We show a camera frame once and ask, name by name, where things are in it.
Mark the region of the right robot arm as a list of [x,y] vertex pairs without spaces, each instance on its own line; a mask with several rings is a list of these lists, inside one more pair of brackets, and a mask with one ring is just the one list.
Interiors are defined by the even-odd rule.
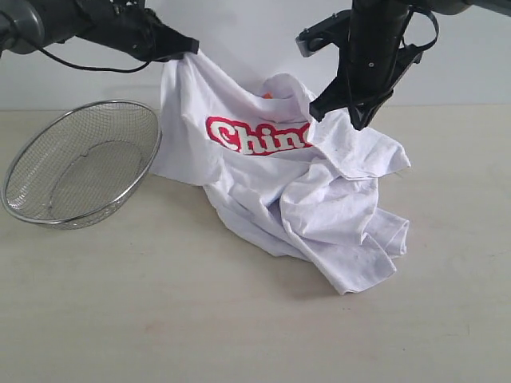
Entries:
[[426,16],[437,29],[437,15],[456,15],[477,6],[509,15],[508,1],[357,0],[349,10],[304,29],[296,38],[303,57],[333,44],[339,49],[335,79],[310,103],[309,113],[321,121],[329,112],[346,109],[352,126],[362,130],[394,94],[406,71],[436,44],[406,44],[404,35],[415,14]]

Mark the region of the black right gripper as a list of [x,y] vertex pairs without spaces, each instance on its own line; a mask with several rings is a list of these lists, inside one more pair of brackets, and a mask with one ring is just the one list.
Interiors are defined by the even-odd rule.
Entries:
[[366,128],[393,96],[389,87],[408,7],[353,7],[347,43],[339,50],[338,75],[309,105],[318,122],[349,105],[351,124]]

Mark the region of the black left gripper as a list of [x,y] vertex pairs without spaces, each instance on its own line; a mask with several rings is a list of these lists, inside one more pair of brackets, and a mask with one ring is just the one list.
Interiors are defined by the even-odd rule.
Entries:
[[144,62],[180,60],[198,54],[200,42],[160,23],[144,1],[73,1],[86,26],[83,40],[127,53]]

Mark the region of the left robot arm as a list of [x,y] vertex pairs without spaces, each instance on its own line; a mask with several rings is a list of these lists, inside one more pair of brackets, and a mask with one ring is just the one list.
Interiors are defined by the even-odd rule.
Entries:
[[144,1],[2,1],[1,51],[27,55],[80,38],[141,62],[197,54],[200,43],[165,25]]

